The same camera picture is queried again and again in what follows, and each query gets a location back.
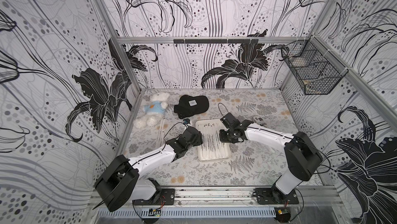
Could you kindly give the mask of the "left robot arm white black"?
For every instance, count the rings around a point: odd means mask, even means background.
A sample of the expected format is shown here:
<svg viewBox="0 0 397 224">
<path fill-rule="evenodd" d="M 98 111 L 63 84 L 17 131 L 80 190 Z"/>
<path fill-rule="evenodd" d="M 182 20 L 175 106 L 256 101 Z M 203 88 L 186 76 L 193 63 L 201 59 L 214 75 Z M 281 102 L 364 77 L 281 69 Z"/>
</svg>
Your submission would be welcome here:
<svg viewBox="0 0 397 224">
<path fill-rule="evenodd" d="M 164 198 L 161 196 L 160 184 L 145 176 L 158 167 L 184 157 L 189 149 L 202 144 L 201 132 L 188 126 L 178 137 L 144 155 L 115 157 L 94 184 L 94 190 L 101 197 L 101 202 L 95 207 L 104 204 L 110 212 L 114 212 L 128 201 L 162 205 Z"/>
</svg>

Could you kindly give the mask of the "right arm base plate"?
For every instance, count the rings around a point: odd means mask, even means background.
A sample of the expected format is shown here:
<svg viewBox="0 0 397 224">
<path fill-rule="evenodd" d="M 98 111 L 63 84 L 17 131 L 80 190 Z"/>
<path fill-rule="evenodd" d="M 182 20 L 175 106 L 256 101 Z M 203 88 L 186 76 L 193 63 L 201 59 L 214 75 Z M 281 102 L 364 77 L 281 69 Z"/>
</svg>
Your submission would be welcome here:
<svg viewBox="0 0 397 224">
<path fill-rule="evenodd" d="M 285 195 L 276 188 L 255 188 L 252 197 L 256 199 L 259 205 L 295 205 L 299 204 L 295 190 Z"/>
</svg>

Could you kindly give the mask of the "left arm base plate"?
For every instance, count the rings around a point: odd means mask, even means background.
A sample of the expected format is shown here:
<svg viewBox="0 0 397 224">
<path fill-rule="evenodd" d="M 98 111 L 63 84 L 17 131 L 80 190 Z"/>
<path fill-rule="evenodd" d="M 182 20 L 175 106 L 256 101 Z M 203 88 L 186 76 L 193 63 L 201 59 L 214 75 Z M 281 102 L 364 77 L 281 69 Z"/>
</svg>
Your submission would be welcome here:
<svg viewBox="0 0 397 224">
<path fill-rule="evenodd" d="M 149 200 L 133 200 L 134 205 L 138 206 L 169 206 L 173 205 L 175 200 L 175 189 L 174 188 L 163 188 L 151 197 Z"/>
</svg>

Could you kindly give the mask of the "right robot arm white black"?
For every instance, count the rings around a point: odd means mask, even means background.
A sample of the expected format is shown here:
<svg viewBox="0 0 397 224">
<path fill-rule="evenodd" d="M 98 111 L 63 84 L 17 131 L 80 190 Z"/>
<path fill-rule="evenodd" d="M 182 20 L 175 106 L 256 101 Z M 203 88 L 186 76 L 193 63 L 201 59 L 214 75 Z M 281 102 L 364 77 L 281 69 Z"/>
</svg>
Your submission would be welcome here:
<svg viewBox="0 0 397 224">
<path fill-rule="evenodd" d="M 273 184 L 273 192 L 280 196 L 290 194 L 300 183 L 308 182 L 323 162 L 323 155 L 303 132 L 287 134 L 265 128 L 251 120 L 239 121 L 231 113 L 221 119 L 222 143 L 241 143 L 246 140 L 267 145 L 283 152 L 288 169 Z"/>
</svg>

